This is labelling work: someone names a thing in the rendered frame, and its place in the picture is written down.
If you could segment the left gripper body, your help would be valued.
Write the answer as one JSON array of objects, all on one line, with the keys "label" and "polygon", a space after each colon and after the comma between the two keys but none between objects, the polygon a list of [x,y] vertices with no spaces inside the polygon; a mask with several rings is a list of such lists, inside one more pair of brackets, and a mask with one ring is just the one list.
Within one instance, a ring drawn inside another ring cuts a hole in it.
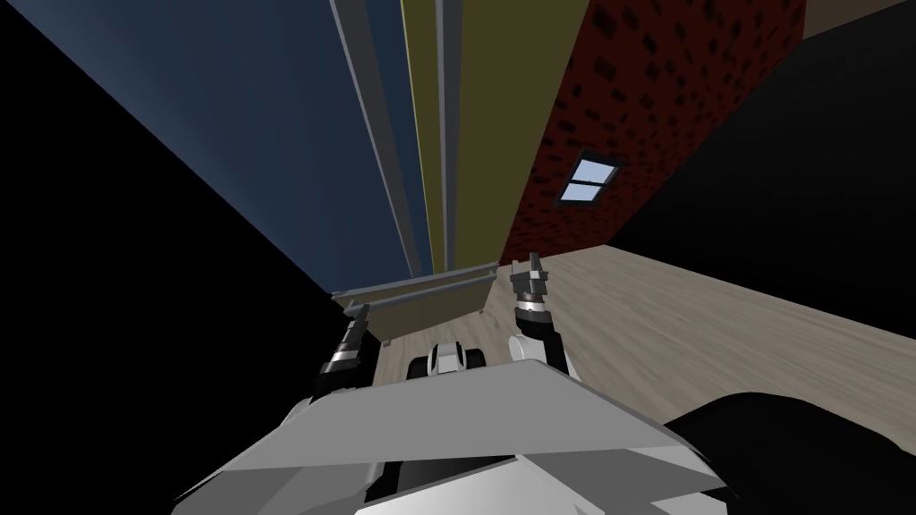
[{"label": "left gripper body", "polygon": [[345,348],[359,348],[363,335],[368,327],[368,316],[370,304],[360,304],[359,308],[353,312],[353,318],[348,325],[346,335],[343,340]]}]

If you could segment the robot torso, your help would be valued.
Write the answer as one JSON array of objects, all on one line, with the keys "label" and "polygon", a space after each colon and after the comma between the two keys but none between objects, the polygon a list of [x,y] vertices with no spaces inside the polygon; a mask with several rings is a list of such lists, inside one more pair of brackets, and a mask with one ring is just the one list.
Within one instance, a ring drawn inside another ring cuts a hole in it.
[{"label": "robot torso", "polygon": [[344,389],[171,515],[730,515],[672,430],[535,359]]}]

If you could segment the olive door leaf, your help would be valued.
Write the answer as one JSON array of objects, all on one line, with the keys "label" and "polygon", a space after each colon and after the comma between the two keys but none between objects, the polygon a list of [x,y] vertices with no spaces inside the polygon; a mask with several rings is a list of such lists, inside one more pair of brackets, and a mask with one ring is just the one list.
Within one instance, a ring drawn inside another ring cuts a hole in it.
[{"label": "olive door leaf", "polygon": [[400,0],[435,272],[500,260],[589,0]]}]

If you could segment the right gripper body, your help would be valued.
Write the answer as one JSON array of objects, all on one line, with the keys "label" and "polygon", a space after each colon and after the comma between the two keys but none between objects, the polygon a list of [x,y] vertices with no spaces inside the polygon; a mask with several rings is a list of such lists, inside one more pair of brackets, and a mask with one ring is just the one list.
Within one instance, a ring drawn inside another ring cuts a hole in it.
[{"label": "right gripper body", "polygon": [[513,290],[517,295],[519,302],[544,303],[544,296],[547,294],[548,272],[544,271],[543,275],[530,275],[529,271],[524,272],[524,283],[519,290]]}]

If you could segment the dark framed window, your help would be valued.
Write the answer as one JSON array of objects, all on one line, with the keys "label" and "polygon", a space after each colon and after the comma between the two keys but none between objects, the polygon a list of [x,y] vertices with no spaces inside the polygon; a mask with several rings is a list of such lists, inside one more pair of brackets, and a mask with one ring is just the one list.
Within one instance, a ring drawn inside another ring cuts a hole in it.
[{"label": "dark framed window", "polygon": [[600,206],[601,197],[629,162],[583,148],[572,165],[553,207]]}]

